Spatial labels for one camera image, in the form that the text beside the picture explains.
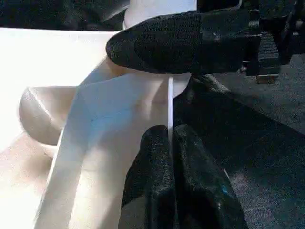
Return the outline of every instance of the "white cylinder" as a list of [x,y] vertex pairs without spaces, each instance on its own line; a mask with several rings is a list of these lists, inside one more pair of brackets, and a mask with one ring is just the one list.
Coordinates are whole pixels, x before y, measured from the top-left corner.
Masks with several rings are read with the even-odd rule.
[[197,0],[130,0],[125,13],[124,29],[159,15],[194,11]]

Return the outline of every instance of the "white tray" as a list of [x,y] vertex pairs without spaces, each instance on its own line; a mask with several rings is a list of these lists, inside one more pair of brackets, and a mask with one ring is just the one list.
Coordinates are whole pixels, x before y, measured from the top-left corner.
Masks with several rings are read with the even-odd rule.
[[139,72],[79,88],[35,229],[118,227],[125,176],[142,135],[155,125],[172,128],[172,85],[170,77]]

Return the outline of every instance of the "gray floor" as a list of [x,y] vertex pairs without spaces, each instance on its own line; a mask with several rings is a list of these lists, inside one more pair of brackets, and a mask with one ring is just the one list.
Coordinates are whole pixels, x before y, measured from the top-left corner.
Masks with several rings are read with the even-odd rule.
[[305,58],[294,56],[275,84],[258,85],[253,77],[215,74],[218,82],[243,104],[305,134]]

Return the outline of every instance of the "white plastic part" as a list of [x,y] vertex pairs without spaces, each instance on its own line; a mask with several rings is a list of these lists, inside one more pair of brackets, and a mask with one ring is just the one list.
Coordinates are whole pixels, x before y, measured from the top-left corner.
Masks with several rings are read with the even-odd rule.
[[146,19],[166,14],[194,11],[197,0],[130,0],[123,27],[132,27]]
[[171,125],[171,77],[130,73],[81,86],[55,154],[35,229],[115,229],[144,132]]

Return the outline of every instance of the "black fabric cover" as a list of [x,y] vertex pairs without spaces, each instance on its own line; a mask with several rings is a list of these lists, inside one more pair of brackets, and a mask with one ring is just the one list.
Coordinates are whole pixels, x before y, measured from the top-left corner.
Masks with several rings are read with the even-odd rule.
[[175,184],[167,128],[147,130],[125,182],[119,229],[176,229]]
[[180,125],[173,133],[174,170],[181,228],[247,229],[230,181],[196,132]]
[[148,19],[106,45],[117,65],[151,73],[220,73],[241,67],[249,42],[249,12],[196,11]]
[[248,228],[228,177],[196,133],[181,125],[174,136],[171,154],[165,126],[143,135],[126,177],[119,229]]

